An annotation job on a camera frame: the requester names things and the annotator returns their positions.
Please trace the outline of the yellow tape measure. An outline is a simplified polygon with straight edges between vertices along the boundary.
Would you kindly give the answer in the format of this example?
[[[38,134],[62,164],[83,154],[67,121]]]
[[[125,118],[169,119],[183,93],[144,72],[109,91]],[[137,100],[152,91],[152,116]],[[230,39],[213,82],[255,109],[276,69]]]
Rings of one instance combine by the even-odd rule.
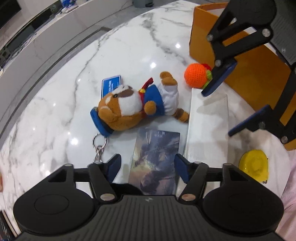
[[[242,155],[239,169],[259,183],[268,182],[268,158],[262,150],[250,150]]]

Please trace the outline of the blue ocean park tag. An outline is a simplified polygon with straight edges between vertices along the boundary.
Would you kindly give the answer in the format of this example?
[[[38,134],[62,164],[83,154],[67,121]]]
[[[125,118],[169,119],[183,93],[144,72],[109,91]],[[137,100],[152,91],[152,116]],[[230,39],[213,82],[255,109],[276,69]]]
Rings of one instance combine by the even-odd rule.
[[[105,97],[108,93],[121,85],[121,76],[116,75],[102,80],[101,98]]]

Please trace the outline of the dark photo card box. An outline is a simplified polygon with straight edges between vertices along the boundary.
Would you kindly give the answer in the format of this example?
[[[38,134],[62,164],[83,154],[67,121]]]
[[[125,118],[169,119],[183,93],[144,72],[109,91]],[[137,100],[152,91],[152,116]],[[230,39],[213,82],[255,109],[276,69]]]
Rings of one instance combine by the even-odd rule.
[[[180,133],[140,128],[128,183],[144,195],[174,195],[178,179],[174,158],[179,143]]]

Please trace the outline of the white tv console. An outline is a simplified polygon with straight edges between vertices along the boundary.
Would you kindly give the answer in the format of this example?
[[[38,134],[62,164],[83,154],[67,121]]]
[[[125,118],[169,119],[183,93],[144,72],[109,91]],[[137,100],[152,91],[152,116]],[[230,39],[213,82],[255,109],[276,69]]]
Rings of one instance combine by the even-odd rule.
[[[4,67],[1,97],[13,98],[27,80],[63,45],[104,18],[132,5],[132,1],[87,1],[60,14],[39,30]]]

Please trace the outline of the orange crochet fruit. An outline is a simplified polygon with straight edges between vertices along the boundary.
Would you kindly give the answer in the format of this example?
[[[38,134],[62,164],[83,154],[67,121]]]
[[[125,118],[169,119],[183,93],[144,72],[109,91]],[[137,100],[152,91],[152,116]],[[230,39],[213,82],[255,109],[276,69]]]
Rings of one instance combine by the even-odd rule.
[[[191,88],[204,89],[213,78],[211,70],[208,64],[190,64],[184,72],[186,84]]]

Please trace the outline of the white long box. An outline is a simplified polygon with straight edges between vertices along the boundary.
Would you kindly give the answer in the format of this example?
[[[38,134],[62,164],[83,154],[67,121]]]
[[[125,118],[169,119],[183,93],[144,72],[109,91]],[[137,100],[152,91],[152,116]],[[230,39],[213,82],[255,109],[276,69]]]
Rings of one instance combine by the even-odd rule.
[[[228,157],[228,98],[224,93],[208,97],[192,89],[191,109],[184,157],[221,168]]]

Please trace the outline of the brown sailor plush keychain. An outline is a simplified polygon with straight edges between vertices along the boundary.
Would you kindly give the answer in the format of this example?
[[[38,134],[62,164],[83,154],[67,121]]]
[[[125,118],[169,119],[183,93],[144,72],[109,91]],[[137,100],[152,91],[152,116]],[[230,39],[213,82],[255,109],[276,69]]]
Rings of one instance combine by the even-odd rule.
[[[179,108],[177,80],[167,71],[161,72],[159,77],[159,85],[149,78],[140,90],[120,85],[102,97],[98,106],[90,112],[99,133],[109,137],[115,131],[134,128],[144,118],[163,115],[187,123],[189,113]]]

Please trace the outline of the orange cardboard shoe box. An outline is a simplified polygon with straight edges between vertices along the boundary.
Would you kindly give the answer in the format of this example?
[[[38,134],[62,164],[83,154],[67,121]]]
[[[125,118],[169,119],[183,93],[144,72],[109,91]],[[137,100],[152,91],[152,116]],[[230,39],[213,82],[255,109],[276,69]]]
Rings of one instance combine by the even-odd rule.
[[[199,63],[214,68],[215,56],[207,35],[218,20],[227,3],[205,4],[194,8],[190,56]],[[266,105],[275,108],[290,73],[289,67],[270,43],[256,47],[235,57],[237,65],[222,82],[236,91],[253,109],[254,113]],[[295,95],[280,118],[286,125],[295,113]],[[295,149],[295,140],[283,144],[287,150]]]

